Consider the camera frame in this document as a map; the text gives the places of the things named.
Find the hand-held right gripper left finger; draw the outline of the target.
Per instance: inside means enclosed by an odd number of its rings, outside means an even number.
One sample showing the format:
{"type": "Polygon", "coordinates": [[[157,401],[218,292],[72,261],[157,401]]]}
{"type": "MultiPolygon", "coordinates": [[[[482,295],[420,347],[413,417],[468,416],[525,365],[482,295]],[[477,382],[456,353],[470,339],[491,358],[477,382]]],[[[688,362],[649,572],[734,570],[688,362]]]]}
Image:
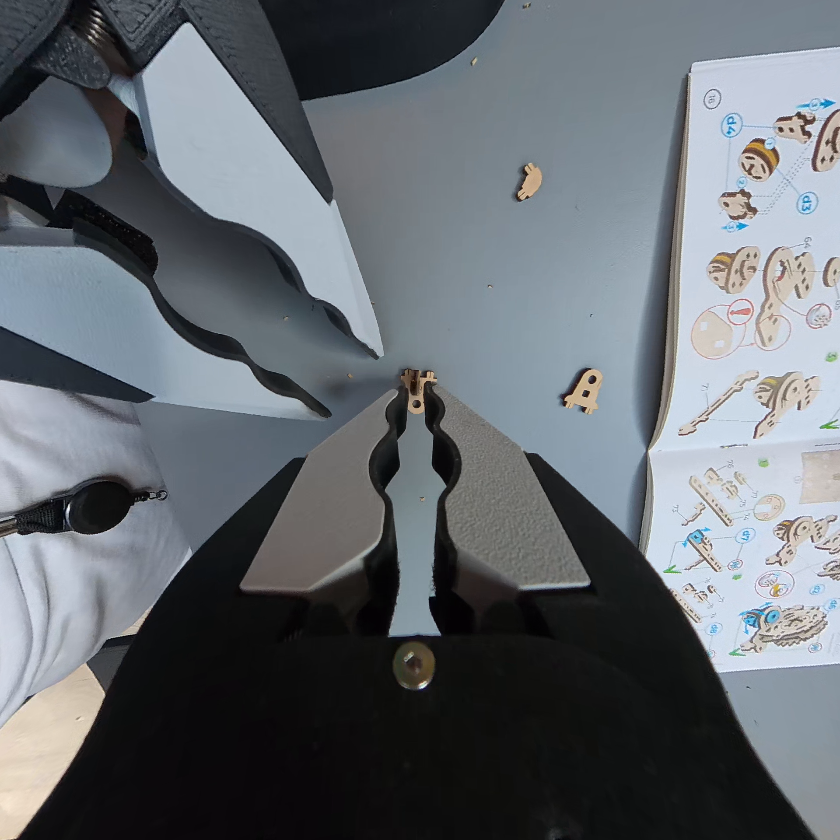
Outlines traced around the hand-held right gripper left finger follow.
{"type": "Polygon", "coordinates": [[[360,634],[387,634],[399,587],[392,501],[406,388],[390,390],[306,457],[242,592],[337,607],[360,634]]]}

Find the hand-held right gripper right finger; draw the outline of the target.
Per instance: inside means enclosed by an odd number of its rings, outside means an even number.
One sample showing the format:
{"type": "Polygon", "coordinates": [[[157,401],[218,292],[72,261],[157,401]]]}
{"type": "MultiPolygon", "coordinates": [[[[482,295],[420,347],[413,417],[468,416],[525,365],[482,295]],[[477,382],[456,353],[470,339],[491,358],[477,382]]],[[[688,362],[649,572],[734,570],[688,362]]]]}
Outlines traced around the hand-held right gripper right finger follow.
{"type": "Polygon", "coordinates": [[[590,577],[522,448],[439,385],[426,385],[437,502],[434,595],[441,634],[470,634],[488,609],[590,577]]]}

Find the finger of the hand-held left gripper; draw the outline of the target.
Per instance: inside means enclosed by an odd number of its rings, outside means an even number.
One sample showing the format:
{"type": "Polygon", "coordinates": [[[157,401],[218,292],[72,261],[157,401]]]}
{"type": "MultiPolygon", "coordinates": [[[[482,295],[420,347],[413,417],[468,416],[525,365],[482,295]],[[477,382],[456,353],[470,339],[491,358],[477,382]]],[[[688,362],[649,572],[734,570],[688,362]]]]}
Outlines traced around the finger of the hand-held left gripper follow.
{"type": "Polygon", "coordinates": [[[330,410],[235,339],[196,326],[136,256],[99,228],[2,232],[2,327],[158,403],[288,419],[330,410]]]}
{"type": "Polygon", "coordinates": [[[338,205],[322,197],[193,24],[176,30],[132,87],[150,165],[162,181],[269,246],[345,334],[381,357],[338,205]]]}

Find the small notched wooden puzzle piece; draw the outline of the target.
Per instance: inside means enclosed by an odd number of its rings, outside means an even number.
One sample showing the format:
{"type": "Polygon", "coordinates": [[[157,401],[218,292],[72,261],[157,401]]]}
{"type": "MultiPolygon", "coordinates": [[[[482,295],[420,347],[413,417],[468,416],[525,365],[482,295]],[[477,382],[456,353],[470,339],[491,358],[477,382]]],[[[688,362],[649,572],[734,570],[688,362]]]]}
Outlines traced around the small notched wooden puzzle piece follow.
{"type": "Polygon", "coordinates": [[[436,374],[433,371],[405,369],[400,379],[406,388],[408,410],[413,414],[424,414],[425,387],[437,383],[436,374]]]}

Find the grey desk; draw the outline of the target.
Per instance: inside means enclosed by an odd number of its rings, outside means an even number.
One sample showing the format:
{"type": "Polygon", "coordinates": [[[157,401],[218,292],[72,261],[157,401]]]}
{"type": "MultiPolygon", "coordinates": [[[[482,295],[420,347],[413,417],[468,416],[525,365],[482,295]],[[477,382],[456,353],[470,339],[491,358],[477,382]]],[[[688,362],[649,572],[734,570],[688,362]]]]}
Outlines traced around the grey desk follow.
{"type": "Polygon", "coordinates": [[[540,454],[635,543],[658,411],[685,77],[694,61],[838,43],[838,2],[506,3],[468,53],[308,104],[385,345],[354,352],[245,236],[196,219],[137,161],[133,223],[159,282],[332,411],[277,421],[140,408],[197,548],[406,367],[540,454]],[[542,185],[518,202],[522,167],[542,185]],[[598,408],[564,397],[603,373],[598,408]]]}

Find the black quilted cushion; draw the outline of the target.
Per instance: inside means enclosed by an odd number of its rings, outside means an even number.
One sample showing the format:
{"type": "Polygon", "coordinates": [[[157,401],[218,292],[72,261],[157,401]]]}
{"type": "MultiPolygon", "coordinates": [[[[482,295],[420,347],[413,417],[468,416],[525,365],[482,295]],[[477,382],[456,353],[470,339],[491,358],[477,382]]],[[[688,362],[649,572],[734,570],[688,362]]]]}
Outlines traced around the black quilted cushion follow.
{"type": "Polygon", "coordinates": [[[303,101],[384,87],[470,47],[502,1],[262,1],[303,101]]]}

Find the rocket-shaped wooden puzzle piece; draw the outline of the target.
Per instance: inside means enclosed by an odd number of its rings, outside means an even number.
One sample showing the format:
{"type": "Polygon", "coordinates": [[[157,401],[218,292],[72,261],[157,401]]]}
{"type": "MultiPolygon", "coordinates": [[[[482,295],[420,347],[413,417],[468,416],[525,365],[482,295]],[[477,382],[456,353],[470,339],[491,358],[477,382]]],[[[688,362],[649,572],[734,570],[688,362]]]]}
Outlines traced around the rocket-shaped wooden puzzle piece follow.
{"type": "Polygon", "coordinates": [[[572,391],[563,398],[566,408],[580,408],[586,415],[591,415],[598,408],[597,398],[603,383],[603,373],[597,369],[588,369],[580,374],[572,391]]]}

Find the black badge reel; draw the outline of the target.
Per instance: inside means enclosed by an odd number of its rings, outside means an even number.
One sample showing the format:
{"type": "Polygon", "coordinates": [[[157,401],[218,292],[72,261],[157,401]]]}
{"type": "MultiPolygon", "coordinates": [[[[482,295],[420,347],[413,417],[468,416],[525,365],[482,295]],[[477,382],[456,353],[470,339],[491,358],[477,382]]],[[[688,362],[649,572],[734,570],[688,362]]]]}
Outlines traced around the black badge reel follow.
{"type": "Polygon", "coordinates": [[[137,503],[163,501],[166,489],[135,490],[116,480],[90,480],[70,491],[62,501],[64,530],[100,534],[115,528],[137,503]]]}

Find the person's white shirt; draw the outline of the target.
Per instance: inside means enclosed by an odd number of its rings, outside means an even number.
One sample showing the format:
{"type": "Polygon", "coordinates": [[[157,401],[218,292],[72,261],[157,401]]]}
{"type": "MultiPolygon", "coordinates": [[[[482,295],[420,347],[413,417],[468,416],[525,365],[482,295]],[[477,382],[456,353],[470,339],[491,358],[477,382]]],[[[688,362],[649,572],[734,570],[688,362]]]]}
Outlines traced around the person's white shirt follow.
{"type": "MultiPolygon", "coordinates": [[[[163,488],[134,406],[3,381],[2,517],[97,478],[163,488]]],[[[141,617],[191,554],[168,500],[99,535],[2,539],[1,723],[141,617]]]]}

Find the illustrated instruction booklet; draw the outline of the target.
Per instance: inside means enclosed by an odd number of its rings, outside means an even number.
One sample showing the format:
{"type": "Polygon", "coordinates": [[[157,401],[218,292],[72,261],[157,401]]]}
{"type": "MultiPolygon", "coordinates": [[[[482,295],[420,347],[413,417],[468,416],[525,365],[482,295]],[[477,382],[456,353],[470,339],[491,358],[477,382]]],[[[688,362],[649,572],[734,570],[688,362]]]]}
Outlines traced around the illustrated instruction booklet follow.
{"type": "Polygon", "coordinates": [[[838,663],[839,50],[690,70],[640,546],[719,672],[838,663]]]}

